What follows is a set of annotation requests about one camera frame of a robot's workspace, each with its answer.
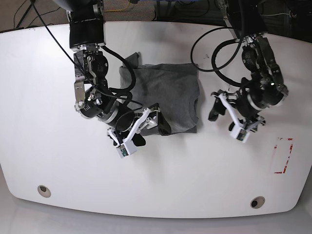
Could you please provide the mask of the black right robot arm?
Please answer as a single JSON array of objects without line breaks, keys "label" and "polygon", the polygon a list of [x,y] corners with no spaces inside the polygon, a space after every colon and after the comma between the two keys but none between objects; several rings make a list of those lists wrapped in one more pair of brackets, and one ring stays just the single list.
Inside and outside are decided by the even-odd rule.
[{"label": "black right robot arm", "polygon": [[[74,51],[71,62],[75,66],[76,110],[83,117],[97,117],[109,125],[107,135],[116,147],[133,144],[144,146],[140,134],[144,128],[157,128],[162,136],[171,134],[171,127],[163,117],[159,104],[138,113],[130,109],[131,90],[136,76],[129,62],[106,47],[104,4],[101,0],[58,0],[66,10],[70,26],[69,45]],[[103,52],[122,61],[130,73],[131,83],[125,88],[110,88],[107,83],[108,60]]]}]

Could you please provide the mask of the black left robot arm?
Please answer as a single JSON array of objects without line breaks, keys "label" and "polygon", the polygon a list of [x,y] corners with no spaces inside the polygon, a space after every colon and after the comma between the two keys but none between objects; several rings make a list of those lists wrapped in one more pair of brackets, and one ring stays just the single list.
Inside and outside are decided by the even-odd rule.
[{"label": "black left robot arm", "polygon": [[[213,108],[208,120],[214,122],[220,115],[234,109],[242,119],[232,118],[229,130],[238,126],[244,133],[256,132],[258,125],[265,125],[264,117],[259,112],[271,106],[279,105],[288,96],[288,88],[284,84],[280,67],[275,61],[274,53],[264,34],[267,32],[259,12],[257,0],[220,0],[219,9],[222,12],[226,26],[232,32],[233,39],[219,44],[211,57],[211,69],[196,69],[209,73],[214,72],[227,84],[237,87],[234,93],[219,90],[213,92],[215,97]],[[251,73],[251,79],[243,77],[236,82],[221,73],[233,61],[242,49],[242,61]]]}]

